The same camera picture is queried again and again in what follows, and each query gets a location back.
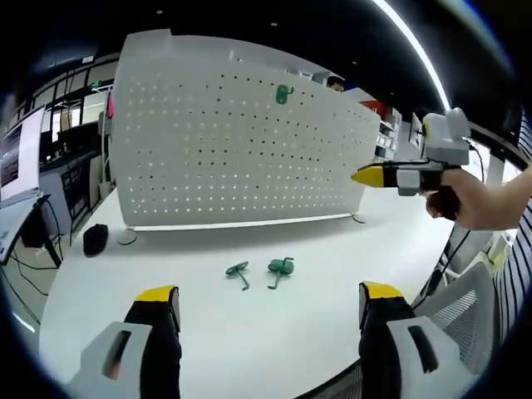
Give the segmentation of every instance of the pegboard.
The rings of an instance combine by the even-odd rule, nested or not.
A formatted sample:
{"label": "pegboard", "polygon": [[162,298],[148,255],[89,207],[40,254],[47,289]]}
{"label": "pegboard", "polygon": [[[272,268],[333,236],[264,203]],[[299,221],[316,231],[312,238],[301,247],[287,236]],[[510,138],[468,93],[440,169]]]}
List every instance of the pegboard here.
{"label": "pegboard", "polygon": [[[279,85],[293,87],[286,104]],[[122,52],[111,161],[129,226],[356,212],[379,116],[266,66]]]}

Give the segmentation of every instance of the white table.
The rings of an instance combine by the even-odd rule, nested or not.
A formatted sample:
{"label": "white table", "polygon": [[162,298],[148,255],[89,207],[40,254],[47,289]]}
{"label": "white table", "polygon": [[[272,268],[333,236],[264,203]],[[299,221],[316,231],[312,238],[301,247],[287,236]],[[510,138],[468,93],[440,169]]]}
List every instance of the white table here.
{"label": "white table", "polygon": [[[188,399],[289,399],[358,359],[358,284],[390,283],[412,300],[446,245],[452,222],[434,220],[421,197],[367,189],[351,219],[202,231],[144,232],[116,243],[123,221],[116,191],[86,228],[108,224],[104,253],[88,259],[78,235],[42,317],[40,353],[60,382],[112,321],[147,288],[180,288],[181,394]],[[269,290],[271,259],[295,258],[293,276]],[[251,284],[225,270],[249,261]]]}

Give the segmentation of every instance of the red object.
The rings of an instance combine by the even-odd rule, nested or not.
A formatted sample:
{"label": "red object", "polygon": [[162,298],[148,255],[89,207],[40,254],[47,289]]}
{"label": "red object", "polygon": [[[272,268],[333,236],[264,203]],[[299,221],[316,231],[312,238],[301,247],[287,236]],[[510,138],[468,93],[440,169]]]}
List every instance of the red object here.
{"label": "red object", "polygon": [[386,118],[389,108],[389,106],[387,106],[386,104],[383,104],[377,100],[361,101],[360,103],[372,111],[377,111],[377,114],[381,116],[381,119],[384,120]]}

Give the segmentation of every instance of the green plastic hook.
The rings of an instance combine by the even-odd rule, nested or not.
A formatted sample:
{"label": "green plastic hook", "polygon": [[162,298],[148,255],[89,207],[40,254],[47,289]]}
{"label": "green plastic hook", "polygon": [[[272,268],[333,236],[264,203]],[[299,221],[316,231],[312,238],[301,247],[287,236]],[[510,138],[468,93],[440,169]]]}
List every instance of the green plastic hook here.
{"label": "green plastic hook", "polygon": [[246,289],[249,288],[248,280],[246,280],[246,278],[241,273],[248,266],[248,264],[249,262],[245,261],[245,262],[242,262],[241,264],[231,266],[230,268],[225,270],[225,274],[227,274],[228,277],[233,277],[234,275],[238,275],[240,276],[241,279],[243,279],[245,285],[242,287],[242,291],[245,291]]}
{"label": "green plastic hook", "polygon": [[269,289],[277,289],[281,276],[288,276],[292,274],[293,262],[291,261],[293,261],[293,258],[285,258],[284,260],[274,259],[269,263],[268,270],[277,274],[275,278],[275,284],[269,285]]}
{"label": "green plastic hook", "polygon": [[288,86],[286,85],[279,85],[277,86],[277,93],[275,95],[275,101],[278,104],[281,104],[283,106],[288,102],[288,96],[292,93],[293,93],[293,87],[292,87],[292,90],[290,90]]}

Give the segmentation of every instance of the ceiling light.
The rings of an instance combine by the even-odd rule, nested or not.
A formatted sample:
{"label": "ceiling light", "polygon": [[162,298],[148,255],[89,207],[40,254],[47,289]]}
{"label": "ceiling light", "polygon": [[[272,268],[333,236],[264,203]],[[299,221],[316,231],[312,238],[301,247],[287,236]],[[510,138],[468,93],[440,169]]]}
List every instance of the ceiling light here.
{"label": "ceiling light", "polygon": [[421,62],[423,62],[423,65],[425,66],[426,71],[429,73],[432,83],[436,87],[436,90],[438,91],[438,95],[440,96],[441,104],[446,110],[450,110],[451,104],[449,104],[449,100],[447,100],[447,95],[445,90],[443,89],[443,85],[441,84],[440,77],[436,73],[436,69],[434,69],[434,66],[432,65],[431,60],[427,56],[425,49],[421,46],[417,38],[414,36],[414,33],[410,30],[408,25],[405,24],[405,22],[399,17],[399,14],[390,7],[390,5],[385,2],[384,0],[372,0],[392,21],[396,24],[396,26],[399,28],[401,33],[406,37],[406,39],[409,41],[412,47],[414,47],[414,50],[416,51],[417,55],[420,57]]}

